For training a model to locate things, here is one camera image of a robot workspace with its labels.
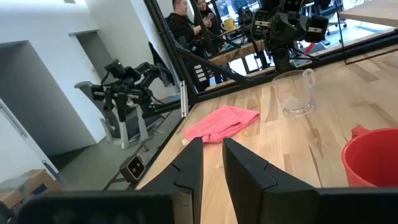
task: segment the pink cloth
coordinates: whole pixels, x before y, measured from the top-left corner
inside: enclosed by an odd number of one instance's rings
[[[235,135],[259,118],[258,111],[224,105],[193,127],[186,129],[185,136],[188,141],[195,137],[202,137],[203,142],[221,142],[224,138]]]

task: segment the wooden tabletop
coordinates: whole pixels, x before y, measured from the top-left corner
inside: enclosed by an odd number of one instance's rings
[[[315,187],[346,187],[341,151],[351,139],[351,129],[359,124],[369,129],[398,127],[397,62],[398,52],[393,52],[351,65],[337,62],[317,68],[315,107],[302,116],[282,114],[271,83],[198,103],[137,188],[146,185],[183,150],[186,128],[221,105],[260,112],[259,121],[233,136],[243,146]],[[236,223],[221,147],[221,143],[204,145],[202,223]]]
[[[263,40],[256,41],[256,44],[257,44],[258,50],[260,50],[260,51],[265,50],[266,47],[264,45]],[[209,61],[216,65],[223,65],[225,63],[232,62],[233,60],[243,58],[250,54],[254,54],[255,52],[256,51],[254,50],[254,45],[252,43],[250,43],[250,44],[243,45],[239,49],[232,50],[230,52],[219,55],[217,57],[213,57],[212,59],[209,59]]]
[[[226,30],[224,31],[222,34],[220,34],[220,36],[224,36],[224,35],[228,35],[230,33],[236,32],[237,30],[239,30],[241,28],[241,26],[237,26],[235,30]]]
[[[340,13],[340,17],[398,27],[398,1],[373,0]]]

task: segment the woman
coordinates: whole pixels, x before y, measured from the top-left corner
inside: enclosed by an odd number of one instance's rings
[[[221,22],[213,13],[213,11],[207,6],[205,0],[197,0],[200,15],[195,15],[195,26],[199,26],[200,19],[210,19],[211,27],[208,30],[216,35],[221,34]]]

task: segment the black jacket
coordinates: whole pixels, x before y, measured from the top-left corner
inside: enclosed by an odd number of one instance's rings
[[[169,15],[168,21],[169,28],[177,41],[179,41],[180,37],[185,37],[186,43],[194,39],[193,28],[195,26],[187,16],[180,16],[173,12]]]
[[[199,26],[199,20],[206,18],[210,13],[213,13],[215,15],[215,17],[210,20],[212,26],[210,28],[208,28],[208,30],[216,35],[220,35],[221,34],[221,26],[220,26],[221,21],[219,21],[219,19],[216,17],[216,14],[208,6],[205,11],[200,11],[200,17],[195,15],[195,26]]]

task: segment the red bucket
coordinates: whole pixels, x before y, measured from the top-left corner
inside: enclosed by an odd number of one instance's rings
[[[359,126],[342,154],[350,187],[398,187],[398,129]]]

